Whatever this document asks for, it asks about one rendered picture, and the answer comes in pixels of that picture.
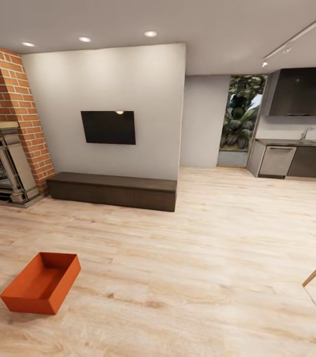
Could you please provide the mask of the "storage box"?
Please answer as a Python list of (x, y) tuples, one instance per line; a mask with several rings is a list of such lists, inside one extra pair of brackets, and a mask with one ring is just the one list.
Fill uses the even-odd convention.
[(80, 271), (77, 254), (39, 252), (0, 297), (11, 312), (56, 315)]

